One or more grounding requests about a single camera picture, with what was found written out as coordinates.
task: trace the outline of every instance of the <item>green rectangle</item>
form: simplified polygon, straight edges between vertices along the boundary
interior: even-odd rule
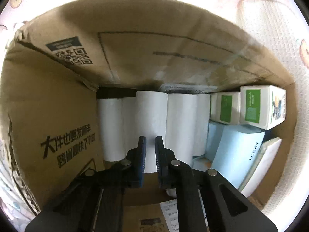
[[[220,120],[224,122],[231,122],[232,115],[232,95],[222,95],[221,96],[221,111]]]
[[[260,122],[260,102],[261,90],[246,90],[246,121]]]

